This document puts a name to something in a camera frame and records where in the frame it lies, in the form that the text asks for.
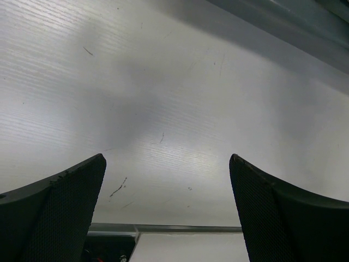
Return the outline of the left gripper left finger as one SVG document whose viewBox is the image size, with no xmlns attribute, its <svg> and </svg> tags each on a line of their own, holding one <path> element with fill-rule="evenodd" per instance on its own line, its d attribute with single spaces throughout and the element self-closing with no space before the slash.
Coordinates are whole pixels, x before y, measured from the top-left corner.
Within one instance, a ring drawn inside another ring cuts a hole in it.
<svg viewBox="0 0 349 262">
<path fill-rule="evenodd" d="M 100 153 L 1 193 L 1 261 L 79 261 L 105 170 Z"/>
</svg>

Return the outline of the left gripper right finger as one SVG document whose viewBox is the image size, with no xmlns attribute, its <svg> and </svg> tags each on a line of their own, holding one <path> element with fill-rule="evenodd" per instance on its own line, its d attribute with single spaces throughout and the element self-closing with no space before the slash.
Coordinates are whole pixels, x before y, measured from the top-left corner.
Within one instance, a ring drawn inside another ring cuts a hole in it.
<svg viewBox="0 0 349 262">
<path fill-rule="evenodd" d="M 233 154 L 230 180 L 250 261 L 348 261 L 348 203 Z"/>
</svg>

